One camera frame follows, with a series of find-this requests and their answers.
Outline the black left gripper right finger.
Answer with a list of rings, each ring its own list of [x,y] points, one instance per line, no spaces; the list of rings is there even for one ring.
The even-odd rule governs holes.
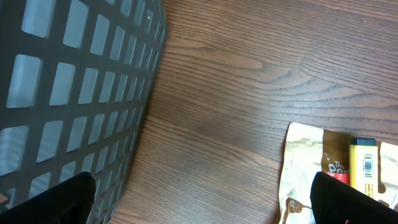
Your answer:
[[[324,172],[314,177],[310,201],[317,224],[397,224],[396,211]]]

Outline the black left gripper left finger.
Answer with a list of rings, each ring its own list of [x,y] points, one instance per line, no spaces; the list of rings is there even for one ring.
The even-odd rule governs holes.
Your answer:
[[[82,172],[2,213],[1,224],[85,224],[95,192],[95,179]]]

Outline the red white stick packet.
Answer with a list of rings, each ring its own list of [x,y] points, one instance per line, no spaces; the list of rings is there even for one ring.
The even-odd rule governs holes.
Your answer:
[[[344,174],[344,173],[336,173],[336,172],[326,172],[328,175],[330,175],[331,177],[339,180],[340,182],[346,184],[346,185],[350,185],[350,177],[349,174]]]

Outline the beige brown snack bag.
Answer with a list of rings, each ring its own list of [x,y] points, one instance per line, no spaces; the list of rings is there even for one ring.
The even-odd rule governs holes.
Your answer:
[[[299,123],[289,124],[279,185],[281,223],[316,223],[310,192],[317,172],[349,174],[353,138]],[[397,146],[377,141],[378,194],[374,199],[397,212]]]

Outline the grey plastic mesh basket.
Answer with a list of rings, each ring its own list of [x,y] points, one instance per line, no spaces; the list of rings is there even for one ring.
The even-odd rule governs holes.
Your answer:
[[[158,0],[1,1],[1,212],[81,172],[124,193],[167,40]]]

